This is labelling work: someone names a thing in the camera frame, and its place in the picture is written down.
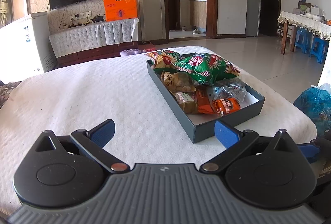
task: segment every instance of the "refrigerator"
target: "refrigerator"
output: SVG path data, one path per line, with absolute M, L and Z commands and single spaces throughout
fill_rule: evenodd
M 258 36 L 261 13 L 261 0 L 247 0 L 246 36 Z
M 0 28 L 0 81 L 21 81 L 57 64 L 49 41 L 46 12 L 37 12 Z

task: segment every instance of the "electrical outlet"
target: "electrical outlet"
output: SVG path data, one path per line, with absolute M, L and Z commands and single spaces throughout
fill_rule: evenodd
M 71 15 L 69 17 L 69 19 L 70 19 L 70 21 L 72 21 L 72 20 L 79 20 L 79 19 L 84 19 L 84 18 L 88 18 L 88 17 L 92 17 L 92 12 L 91 11 Z

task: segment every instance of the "floor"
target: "floor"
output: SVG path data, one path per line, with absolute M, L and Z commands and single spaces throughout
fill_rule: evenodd
M 169 38 L 182 38 L 182 37 L 197 37 L 197 36 L 206 36 L 206 33 L 201 34 L 193 34 L 192 29 L 187 29 L 186 31 L 182 30 L 170 30 L 169 31 Z
M 323 64 L 316 57 L 308 57 L 299 49 L 286 49 L 280 54 L 281 40 L 276 37 L 247 37 L 229 39 L 202 39 L 158 45 L 158 49 L 183 46 L 206 47 L 249 72 L 289 102 L 310 85 L 317 85 Z

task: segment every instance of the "silver bolt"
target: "silver bolt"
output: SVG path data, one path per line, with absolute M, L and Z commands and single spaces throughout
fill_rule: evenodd
M 128 165 L 123 163 L 123 162 L 117 162 L 117 163 L 114 163 L 110 166 L 110 168 L 113 170 L 113 171 L 116 171 L 116 172 L 122 172 L 122 171 L 125 171 L 126 169 L 128 169 Z
M 207 172 L 214 172 L 214 171 L 217 171 L 219 168 L 219 166 L 215 163 L 212 163 L 212 162 L 208 162 L 208 163 L 205 163 L 203 166 L 202 166 L 202 169 L 204 171 L 207 171 Z

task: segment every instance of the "gray refrigerator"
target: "gray refrigerator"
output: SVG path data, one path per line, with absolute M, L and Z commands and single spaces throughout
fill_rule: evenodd
M 246 36 L 258 36 L 261 0 L 247 0 Z

